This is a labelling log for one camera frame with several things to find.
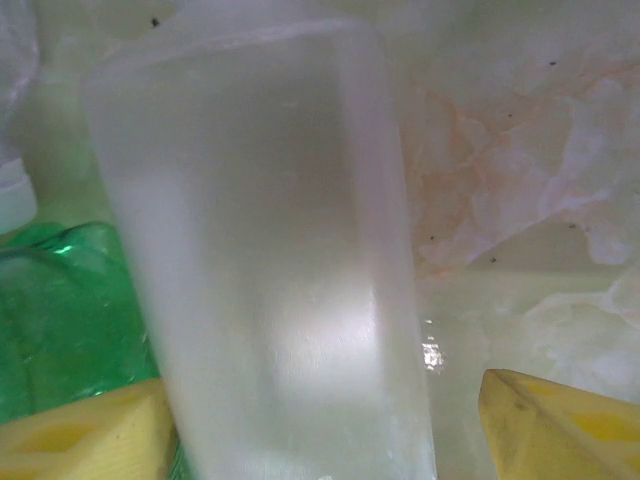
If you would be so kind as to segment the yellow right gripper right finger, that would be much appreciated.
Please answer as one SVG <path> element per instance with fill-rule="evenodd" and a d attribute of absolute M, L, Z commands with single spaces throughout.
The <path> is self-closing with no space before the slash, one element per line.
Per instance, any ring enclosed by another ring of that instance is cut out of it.
<path fill-rule="evenodd" d="M 478 397 L 498 480 L 640 480 L 640 405 L 505 369 Z"/>

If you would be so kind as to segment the green plastic bottle yellow cap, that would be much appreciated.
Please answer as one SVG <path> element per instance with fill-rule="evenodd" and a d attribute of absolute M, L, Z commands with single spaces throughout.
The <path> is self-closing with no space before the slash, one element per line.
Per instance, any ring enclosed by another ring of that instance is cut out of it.
<path fill-rule="evenodd" d="M 38 224 L 0 245 L 0 424 L 158 375 L 113 226 Z"/>

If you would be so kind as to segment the frosted translucent plastic bottle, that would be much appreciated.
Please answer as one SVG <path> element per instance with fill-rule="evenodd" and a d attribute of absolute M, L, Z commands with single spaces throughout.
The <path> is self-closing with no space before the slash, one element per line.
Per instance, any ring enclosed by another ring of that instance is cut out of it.
<path fill-rule="evenodd" d="M 437 480 L 378 36 L 177 34 L 84 106 L 196 480 Z"/>

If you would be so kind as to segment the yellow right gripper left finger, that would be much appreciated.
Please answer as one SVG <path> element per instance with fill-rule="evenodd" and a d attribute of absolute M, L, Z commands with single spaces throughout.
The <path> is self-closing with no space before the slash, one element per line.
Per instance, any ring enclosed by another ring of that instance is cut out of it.
<path fill-rule="evenodd" d="M 0 480 L 168 480 L 176 447 L 150 379 L 0 425 Z"/>

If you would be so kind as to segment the clear bottle with white cap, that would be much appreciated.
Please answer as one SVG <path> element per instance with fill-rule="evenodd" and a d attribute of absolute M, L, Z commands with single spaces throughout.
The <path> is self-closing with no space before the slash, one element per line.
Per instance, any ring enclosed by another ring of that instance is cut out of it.
<path fill-rule="evenodd" d="M 22 155 L 9 139 L 38 66 L 36 17 L 30 0 L 0 0 L 0 235 L 26 225 L 38 210 Z"/>

